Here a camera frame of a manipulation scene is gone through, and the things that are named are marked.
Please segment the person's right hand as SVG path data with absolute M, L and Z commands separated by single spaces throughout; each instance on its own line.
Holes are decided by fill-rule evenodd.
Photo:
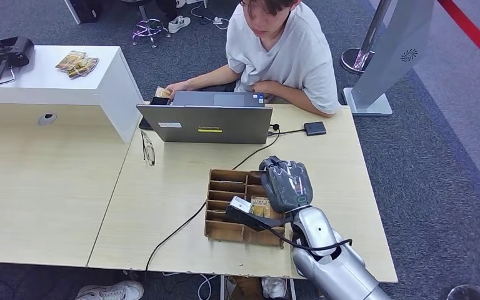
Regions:
M 165 90 L 169 91 L 169 99 L 173 100 L 174 96 L 179 91 L 193 91 L 195 89 L 194 85 L 190 80 L 181 81 L 168 85 Z

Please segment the person's left hand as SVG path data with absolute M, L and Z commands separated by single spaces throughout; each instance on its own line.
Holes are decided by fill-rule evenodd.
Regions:
M 270 94 L 274 96 L 277 96 L 282 88 L 283 85 L 276 81 L 258 81 L 251 86 L 252 91 L 255 93 Z

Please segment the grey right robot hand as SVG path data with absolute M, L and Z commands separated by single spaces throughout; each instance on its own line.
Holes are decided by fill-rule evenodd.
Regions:
M 262 187 L 277 213 L 311 204 L 313 187 L 303 163 L 270 156 L 260 163 L 259 171 Z

